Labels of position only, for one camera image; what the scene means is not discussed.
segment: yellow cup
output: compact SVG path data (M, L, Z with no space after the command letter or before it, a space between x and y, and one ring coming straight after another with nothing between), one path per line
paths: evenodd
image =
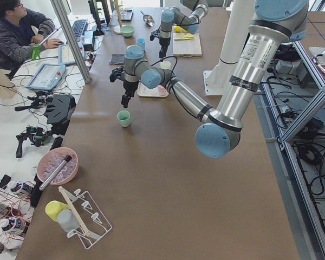
M58 222L57 220L58 214L62 210L68 210L68 209L69 206L67 204L57 200L52 200L46 205L44 211L53 221Z

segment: spoon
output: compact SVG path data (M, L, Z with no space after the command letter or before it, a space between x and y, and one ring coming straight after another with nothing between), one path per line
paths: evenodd
M149 25L150 27L154 26L154 19L151 15L146 15L142 10L140 11L141 14L143 14L143 21L145 21L145 23L147 25Z

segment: computer keyboard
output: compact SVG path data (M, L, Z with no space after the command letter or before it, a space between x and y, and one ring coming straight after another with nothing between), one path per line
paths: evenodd
M87 30L87 26L88 21L86 19L76 20L72 25L72 31L78 42L81 41L81 36L85 33L85 30Z

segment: white pillar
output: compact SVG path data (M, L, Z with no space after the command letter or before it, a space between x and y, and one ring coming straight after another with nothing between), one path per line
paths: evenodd
M203 74L206 95L225 93L224 88L228 85L248 35L249 22L255 12L254 1L234 0L219 63Z

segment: gray floor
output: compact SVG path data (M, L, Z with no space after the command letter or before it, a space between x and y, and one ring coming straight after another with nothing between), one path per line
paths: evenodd
M279 132L270 108L266 107L268 103L265 94L255 95L254 102L301 259L325 259L306 211L289 159L285 152L281 151L280 144L276 140Z

